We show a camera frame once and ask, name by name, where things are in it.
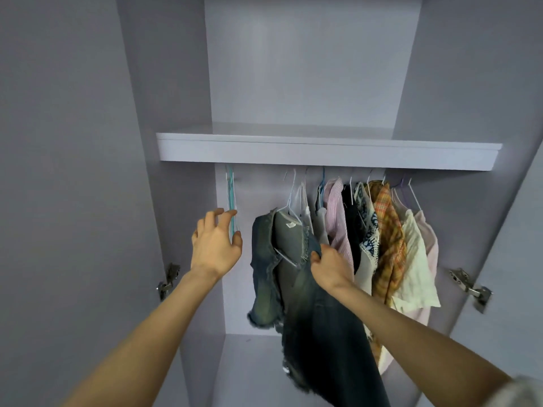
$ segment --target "wardrobe shelf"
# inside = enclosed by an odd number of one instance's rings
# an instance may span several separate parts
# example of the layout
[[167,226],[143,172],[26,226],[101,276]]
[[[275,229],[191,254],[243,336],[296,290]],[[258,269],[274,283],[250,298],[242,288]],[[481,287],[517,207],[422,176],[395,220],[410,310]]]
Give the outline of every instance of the wardrobe shelf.
[[157,133],[163,161],[490,171],[495,143],[393,140],[391,129],[213,123]]

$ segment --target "hand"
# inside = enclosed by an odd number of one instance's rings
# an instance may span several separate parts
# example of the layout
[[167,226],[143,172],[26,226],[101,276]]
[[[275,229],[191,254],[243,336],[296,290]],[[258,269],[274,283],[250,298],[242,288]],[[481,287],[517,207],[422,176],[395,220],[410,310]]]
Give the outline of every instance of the hand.
[[243,240],[241,233],[236,231],[230,243],[228,228],[236,210],[224,212],[217,208],[198,220],[198,226],[192,234],[191,271],[211,275],[215,281],[234,267],[241,257]]
[[316,283],[334,296],[342,287],[353,287],[354,277],[347,260],[335,248],[321,244],[322,257],[311,253],[311,273]]

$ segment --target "jeans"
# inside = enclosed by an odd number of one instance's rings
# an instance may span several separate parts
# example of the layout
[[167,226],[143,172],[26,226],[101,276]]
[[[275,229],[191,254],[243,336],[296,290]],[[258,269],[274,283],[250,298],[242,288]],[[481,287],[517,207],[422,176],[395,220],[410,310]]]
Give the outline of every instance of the jeans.
[[295,385],[336,407],[389,407],[362,322],[319,287],[309,229],[284,212],[253,224],[255,303],[248,319],[282,333],[283,365]]

